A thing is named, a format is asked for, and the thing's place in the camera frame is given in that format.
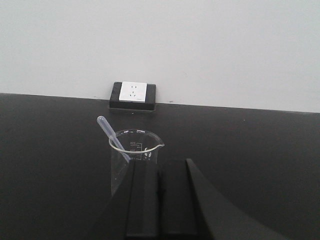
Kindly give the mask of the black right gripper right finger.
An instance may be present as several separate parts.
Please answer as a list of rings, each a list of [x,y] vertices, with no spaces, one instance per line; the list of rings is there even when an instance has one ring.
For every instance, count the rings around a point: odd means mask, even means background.
[[[225,198],[192,159],[160,168],[162,240],[285,240]]]

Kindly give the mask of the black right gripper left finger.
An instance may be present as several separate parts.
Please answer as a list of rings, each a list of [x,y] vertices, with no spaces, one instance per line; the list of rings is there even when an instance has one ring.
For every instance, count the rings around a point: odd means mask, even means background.
[[[87,238],[157,240],[159,235],[158,167],[151,161],[132,160]]]

